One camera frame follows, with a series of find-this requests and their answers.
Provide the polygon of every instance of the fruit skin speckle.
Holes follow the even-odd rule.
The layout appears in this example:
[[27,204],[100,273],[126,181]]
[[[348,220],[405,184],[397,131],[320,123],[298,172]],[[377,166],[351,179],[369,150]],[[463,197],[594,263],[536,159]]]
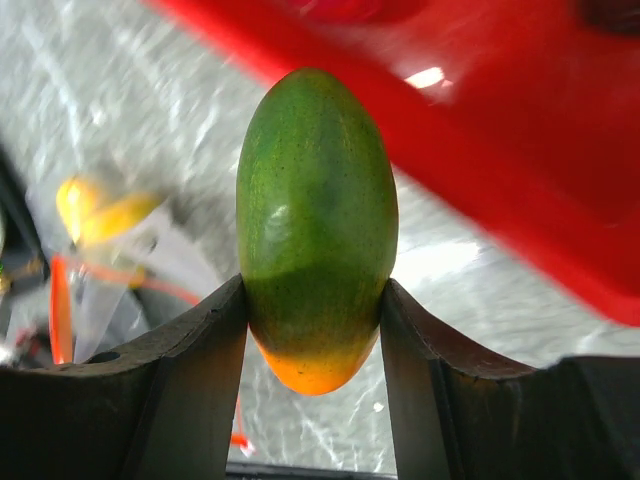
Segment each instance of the fruit skin speckle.
[[378,335],[398,204],[373,120],[335,77],[295,71],[262,100],[238,166],[240,270],[250,328],[289,388],[344,385]]

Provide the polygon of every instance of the concrete floor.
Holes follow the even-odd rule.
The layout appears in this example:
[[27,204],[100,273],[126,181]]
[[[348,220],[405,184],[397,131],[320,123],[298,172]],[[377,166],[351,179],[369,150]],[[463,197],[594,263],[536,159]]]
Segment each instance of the concrete floor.
[[[170,196],[221,275],[236,273],[237,162],[264,89],[132,0],[0,0],[0,27],[0,136],[30,187],[115,167],[131,186]],[[435,315],[535,366],[640,354],[640,330],[598,318],[401,174],[397,185],[394,277]],[[183,308],[155,308],[156,320]],[[39,294],[16,318],[45,312]],[[241,395],[252,460],[395,471],[379,347],[345,387],[306,398],[249,341]]]

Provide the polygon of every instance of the black holder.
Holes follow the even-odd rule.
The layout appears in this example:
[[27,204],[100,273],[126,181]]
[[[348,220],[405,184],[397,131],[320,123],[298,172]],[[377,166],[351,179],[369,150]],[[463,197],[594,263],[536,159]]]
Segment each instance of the black holder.
[[[388,478],[227,462],[246,334],[237,276],[86,364],[0,369],[3,478]],[[535,370],[463,336],[394,281],[381,339],[399,479],[639,478],[638,359]]]
[[49,266],[31,213],[25,189],[0,144],[0,214],[5,220],[5,243],[0,251],[2,276],[10,282],[0,294],[16,296],[42,285]]

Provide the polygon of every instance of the red plastic object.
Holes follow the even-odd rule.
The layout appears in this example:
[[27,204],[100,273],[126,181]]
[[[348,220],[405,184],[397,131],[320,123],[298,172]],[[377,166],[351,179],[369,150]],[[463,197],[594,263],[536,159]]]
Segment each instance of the red plastic object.
[[332,72],[396,166],[640,326],[639,37],[587,25],[572,0],[385,0],[343,27],[275,0],[150,1],[269,85],[303,66]]
[[382,0],[285,0],[292,10],[313,20],[357,23],[378,12]]

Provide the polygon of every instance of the yellow fruit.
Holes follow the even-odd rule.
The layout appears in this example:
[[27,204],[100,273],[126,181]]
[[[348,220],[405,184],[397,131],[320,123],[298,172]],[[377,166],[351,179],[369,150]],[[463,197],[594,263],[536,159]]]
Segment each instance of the yellow fruit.
[[[107,262],[112,267],[135,272],[142,278],[144,269],[135,267],[130,261],[118,258],[104,245],[144,220],[156,207],[160,199],[149,193],[132,193],[115,198],[98,183],[80,177],[72,177],[58,189],[56,206],[73,242],[85,249],[90,261]],[[139,286],[132,281],[130,286]]]

